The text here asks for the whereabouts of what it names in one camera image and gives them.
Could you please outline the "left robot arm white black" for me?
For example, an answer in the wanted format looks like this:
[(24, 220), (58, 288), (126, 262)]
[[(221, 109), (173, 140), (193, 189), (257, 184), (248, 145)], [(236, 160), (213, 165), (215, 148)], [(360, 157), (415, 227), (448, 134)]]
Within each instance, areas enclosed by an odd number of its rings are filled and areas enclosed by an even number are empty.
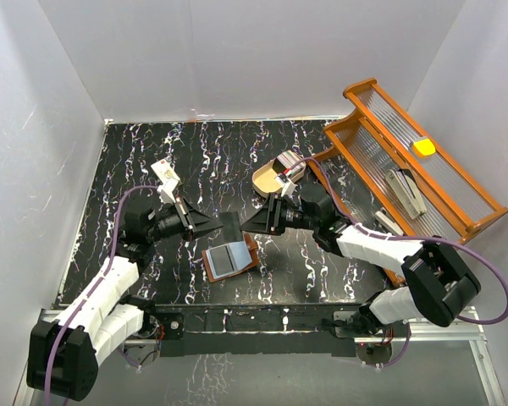
[(123, 223), (100, 271), (67, 309), (39, 320), (30, 332), (26, 384), (46, 397), (83, 400), (114, 350), (133, 334), (150, 337), (157, 330), (150, 302), (124, 296), (152, 261), (157, 242), (175, 236), (190, 241), (223, 226), (181, 198), (162, 211), (130, 210), (119, 217)]

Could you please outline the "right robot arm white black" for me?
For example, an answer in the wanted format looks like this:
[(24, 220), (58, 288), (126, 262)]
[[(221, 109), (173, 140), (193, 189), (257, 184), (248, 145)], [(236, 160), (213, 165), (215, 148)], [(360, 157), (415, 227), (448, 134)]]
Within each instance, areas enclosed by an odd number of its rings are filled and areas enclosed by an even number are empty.
[(240, 227), (272, 236), (289, 228), (310, 230), (322, 250), (404, 278), (404, 286), (375, 293), (346, 319), (323, 320), (331, 332), (341, 328), (377, 336), (395, 322), (415, 318), (448, 327), (481, 291), (480, 282), (451, 246), (398, 239), (353, 222), (319, 184), (305, 187), (298, 204), (272, 193)]

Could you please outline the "black credit card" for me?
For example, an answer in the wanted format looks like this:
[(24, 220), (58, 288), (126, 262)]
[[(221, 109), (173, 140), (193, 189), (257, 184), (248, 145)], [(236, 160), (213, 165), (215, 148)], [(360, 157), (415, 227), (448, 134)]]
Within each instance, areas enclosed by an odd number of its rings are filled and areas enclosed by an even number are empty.
[(217, 275), (224, 275), (234, 270), (226, 245), (210, 249), (209, 256), (212, 262), (213, 272)]
[(239, 242), (243, 239), (240, 230), (240, 217), (237, 211), (222, 211), (218, 216), (223, 224), (222, 241), (224, 244)]

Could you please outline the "orange leather card holder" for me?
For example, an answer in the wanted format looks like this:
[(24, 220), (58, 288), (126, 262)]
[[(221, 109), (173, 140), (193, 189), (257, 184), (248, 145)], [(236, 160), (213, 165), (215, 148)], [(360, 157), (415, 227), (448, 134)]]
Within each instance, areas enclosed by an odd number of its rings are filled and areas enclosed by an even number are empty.
[(221, 244), (219, 246), (223, 245), (228, 247), (229, 256), (232, 260), (234, 268), (232, 272), (224, 275), (217, 276), (213, 272), (212, 262), (209, 256), (210, 249), (202, 251), (203, 263), (207, 277), (211, 283), (221, 281), (225, 278), (237, 276), (259, 265), (259, 257), (257, 253), (258, 244), (254, 239), (251, 238), (248, 233), (245, 233), (244, 238), (239, 242)]

